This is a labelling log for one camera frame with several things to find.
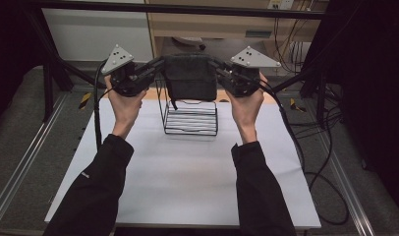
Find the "white surface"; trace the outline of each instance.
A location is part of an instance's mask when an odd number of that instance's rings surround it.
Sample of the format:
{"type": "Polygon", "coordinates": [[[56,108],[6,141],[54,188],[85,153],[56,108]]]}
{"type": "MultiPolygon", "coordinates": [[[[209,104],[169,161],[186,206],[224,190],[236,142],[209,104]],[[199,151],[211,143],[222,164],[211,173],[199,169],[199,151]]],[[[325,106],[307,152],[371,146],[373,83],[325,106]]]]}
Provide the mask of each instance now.
{"type": "MultiPolygon", "coordinates": [[[[217,103],[216,137],[163,133],[159,105],[145,100],[128,142],[135,153],[128,166],[117,223],[149,226],[233,227],[239,224],[236,172],[231,147],[241,143],[230,103],[217,103]]],[[[103,137],[114,115],[107,99],[100,103],[103,137]]],[[[278,180],[297,229],[320,227],[293,142],[275,104],[264,104],[256,122],[266,161],[278,180]]],[[[49,221],[76,176],[95,156],[91,117],[53,204],[49,221]]]]}
{"type": "Polygon", "coordinates": [[[64,60],[102,61],[116,44],[131,53],[135,61],[153,59],[146,13],[43,9],[43,14],[64,60]]]}

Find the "table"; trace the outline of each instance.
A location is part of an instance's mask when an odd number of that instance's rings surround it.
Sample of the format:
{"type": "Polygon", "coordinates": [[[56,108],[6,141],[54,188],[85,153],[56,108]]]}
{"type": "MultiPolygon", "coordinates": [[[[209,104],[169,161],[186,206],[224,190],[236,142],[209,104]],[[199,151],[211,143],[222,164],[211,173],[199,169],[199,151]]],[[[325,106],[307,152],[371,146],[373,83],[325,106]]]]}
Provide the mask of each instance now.
{"type": "MultiPolygon", "coordinates": [[[[231,105],[218,102],[216,137],[172,136],[163,132],[157,100],[144,100],[127,141],[135,153],[116,223],[143,227],[238,227],[236,170],[231,147],[241,143],[231,105]]],[[[113,129],[108,99],[100,102],[101,132],[113,129]]],[[[308,185],[276,104],[264,104],[257,117],[258,138],[278,180],[296,229],[320,227],[308,185]]],[[[93,115],[45,221],[49,221],[74,179],[96,153],[93,115]]]]}

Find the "black jacket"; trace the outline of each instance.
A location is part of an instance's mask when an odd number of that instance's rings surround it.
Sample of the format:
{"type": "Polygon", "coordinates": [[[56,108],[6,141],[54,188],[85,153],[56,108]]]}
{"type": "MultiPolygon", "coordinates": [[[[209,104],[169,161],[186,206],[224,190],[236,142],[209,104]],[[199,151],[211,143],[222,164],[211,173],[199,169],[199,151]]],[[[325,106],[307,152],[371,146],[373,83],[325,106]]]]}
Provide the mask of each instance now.
{"type": "MultiPolygon", "coordinates": [[[[296,235],[279,184],[259,142],[232,148],[244,235],[296,235]]],[[[126,168],[134,149],[109,135],[93,162],[71,185],[43,236],[103,236],[114,227],[126,168]]]]}

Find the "wire rack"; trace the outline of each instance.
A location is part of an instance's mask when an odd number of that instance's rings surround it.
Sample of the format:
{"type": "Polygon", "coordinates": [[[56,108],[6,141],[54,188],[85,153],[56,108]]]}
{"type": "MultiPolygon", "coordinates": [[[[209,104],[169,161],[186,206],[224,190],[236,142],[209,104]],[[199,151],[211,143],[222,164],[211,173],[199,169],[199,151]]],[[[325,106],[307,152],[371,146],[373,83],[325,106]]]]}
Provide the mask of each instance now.
{"type": "Polygon", "coordinates": [[[164,80],[156,79],[156,90],[167,135],[216,136],[218,113],[214,101],[177,100],[175,109],[164,80]]]}

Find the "person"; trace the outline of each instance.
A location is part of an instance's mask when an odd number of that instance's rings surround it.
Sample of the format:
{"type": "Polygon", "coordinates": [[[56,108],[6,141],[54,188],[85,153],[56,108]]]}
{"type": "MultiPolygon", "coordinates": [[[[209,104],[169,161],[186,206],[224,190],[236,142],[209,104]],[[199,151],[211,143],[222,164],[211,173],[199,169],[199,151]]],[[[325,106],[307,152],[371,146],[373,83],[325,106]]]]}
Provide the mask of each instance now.
{"type": "MultiPolygon", "coordinates": [[[[105,78],[111,89],[110,77],[105,78]]],[[[264,100],[258,89],[248,97],[226,91],[242,144],[231,149],[237,172],[237,199],[242,235],[296,235],[282,192],[265,163],[257,139],[256,119],[264,100]]],[[[73,182],[48,223],[44,236],[109,235],[118,212],[126,168],[134,153],[125,140],[135,125],[146,91],[134,97],[108,93],[116,118],[92,163],[73,182]]]]}

